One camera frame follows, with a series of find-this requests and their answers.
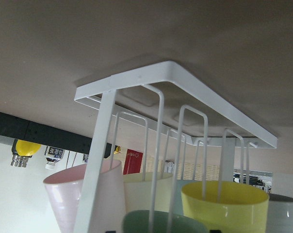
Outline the white cup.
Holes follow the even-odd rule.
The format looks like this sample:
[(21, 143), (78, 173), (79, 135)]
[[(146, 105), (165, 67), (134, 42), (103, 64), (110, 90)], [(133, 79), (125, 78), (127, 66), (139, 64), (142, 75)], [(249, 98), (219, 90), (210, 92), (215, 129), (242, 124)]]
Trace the white cup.
[(266, 233), (293, 233), (293, 198), (269, 194)]

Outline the plastic water bottle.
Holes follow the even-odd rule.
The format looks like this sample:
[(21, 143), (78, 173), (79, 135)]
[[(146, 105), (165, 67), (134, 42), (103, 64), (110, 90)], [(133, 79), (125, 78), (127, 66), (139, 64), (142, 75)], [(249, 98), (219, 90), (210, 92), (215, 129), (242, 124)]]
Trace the plastic water bottle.
[(64, 153), (64, 149), (47, 146), (44, 153), (45, 158), (47, 160), (45, 168), (53, 170), (55, 168), (56, 163), (63, 158)]

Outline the yellow cup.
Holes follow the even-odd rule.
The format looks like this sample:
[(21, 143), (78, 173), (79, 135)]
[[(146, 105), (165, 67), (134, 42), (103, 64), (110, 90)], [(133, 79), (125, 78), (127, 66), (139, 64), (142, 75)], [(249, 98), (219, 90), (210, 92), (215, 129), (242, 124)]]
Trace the yellow cup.
[(269, 195), (251, 185), (217, 181), (186, 184), (181, 189), (183, 214), (203, 223), (208, 230), (223, 233), (264, 233), (267, 224)]

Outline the yellow lemon juice bottle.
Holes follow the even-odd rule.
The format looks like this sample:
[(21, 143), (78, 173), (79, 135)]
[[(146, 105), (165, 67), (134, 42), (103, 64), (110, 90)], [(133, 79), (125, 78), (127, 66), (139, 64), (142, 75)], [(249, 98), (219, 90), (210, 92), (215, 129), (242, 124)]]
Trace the yellow lemon juice bottle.
[(41, 144), (15, 139), (12, 145), (11, 166), (26, 167), (28, 160), (39, 151)]

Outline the cream cup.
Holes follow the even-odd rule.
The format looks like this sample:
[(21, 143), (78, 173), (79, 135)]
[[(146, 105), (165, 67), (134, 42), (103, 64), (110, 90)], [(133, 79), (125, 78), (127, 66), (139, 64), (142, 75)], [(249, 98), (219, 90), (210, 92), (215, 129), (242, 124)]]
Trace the cream cup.
[[(149, 210), (151, 202), (152, 172), (146, 173), (143, 180), (142, 173), (133, 173), (123, 176), (126, 212), (135, 210)], [(173, 174), (158, 173), (155, 210), (169, 211)]]

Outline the pink cup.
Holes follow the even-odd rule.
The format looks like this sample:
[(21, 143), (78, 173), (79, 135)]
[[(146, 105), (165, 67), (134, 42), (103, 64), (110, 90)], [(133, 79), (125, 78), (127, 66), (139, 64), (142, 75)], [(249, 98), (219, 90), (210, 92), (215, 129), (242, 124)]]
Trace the pink cup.
[[(74, 230), (86, 164), (56, 172), (44, 179), (51, 207), (63, 233)], [(104, 160), (91, 220), (93, 233), (120, 233), (126, 213), (122, 163)]]

